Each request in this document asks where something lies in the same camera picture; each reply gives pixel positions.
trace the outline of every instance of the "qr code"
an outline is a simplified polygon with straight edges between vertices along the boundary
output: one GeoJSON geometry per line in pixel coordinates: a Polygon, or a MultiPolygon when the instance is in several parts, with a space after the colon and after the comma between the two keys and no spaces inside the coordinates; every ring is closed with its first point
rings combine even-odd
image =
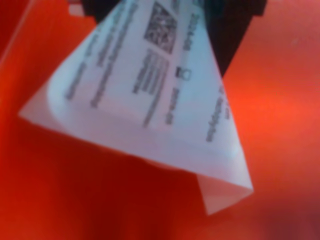
{"type": "Polygon", "coordinates": [[[176,34],[177,21],[163,6],[155,2],[144,38],[171,54],[176,34]]]}

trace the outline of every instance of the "red background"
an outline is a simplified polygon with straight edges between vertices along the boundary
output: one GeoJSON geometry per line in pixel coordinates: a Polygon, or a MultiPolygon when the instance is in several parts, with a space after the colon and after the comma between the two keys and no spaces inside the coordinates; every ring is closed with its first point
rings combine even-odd
{"type": "Polygon", "coordinates": [[[22,14],[26,2],[0,2],[0,52],[8,47],[0,63],[1,239],[320,238],[319,1],[269,0],[225,75],[255,193],[212,216],[194,175],[18,118],[94,27],[69,16],[64,0],[33,0],[22,14]]]}

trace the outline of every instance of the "paper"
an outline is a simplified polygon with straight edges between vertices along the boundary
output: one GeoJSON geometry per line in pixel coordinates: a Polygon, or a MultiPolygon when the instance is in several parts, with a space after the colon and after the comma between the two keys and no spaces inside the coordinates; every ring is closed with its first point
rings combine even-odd
{"type": "Polygon", "coordinates": [[[208,214],[253,192],[201,1],[121,1],[20,116],[197,174],[208,214]]]}

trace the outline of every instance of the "receipt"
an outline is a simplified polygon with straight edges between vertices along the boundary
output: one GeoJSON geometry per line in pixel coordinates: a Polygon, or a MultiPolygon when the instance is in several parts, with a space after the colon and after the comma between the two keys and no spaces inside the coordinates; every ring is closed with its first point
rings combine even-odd
{"type": "Polygon", "coordinates": [[[123,0],[19,115],[197,175],[207,214],[253,192],[201,0],[123,0]]]}

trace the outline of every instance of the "black object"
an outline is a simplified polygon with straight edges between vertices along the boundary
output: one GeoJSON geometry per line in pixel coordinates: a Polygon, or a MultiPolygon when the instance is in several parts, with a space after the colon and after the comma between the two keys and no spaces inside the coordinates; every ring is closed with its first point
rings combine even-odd
{"type": "Polygon", "coordinates": [[[94,16],[96,22],[100,23],[119,0],[81,0],[81,2],[85,15],[94,16]]]}
{"type": "MultiPolygon", "coordinates": [[[[97,23],[101,22],[120,2],[120,0],[81,1],[85,14],[94,16],[97,23]]],[[[267,0],[204,0],[208,33],[221,75],[227,71],[253,16],[261,16],[266,4],[267,0]]]]}

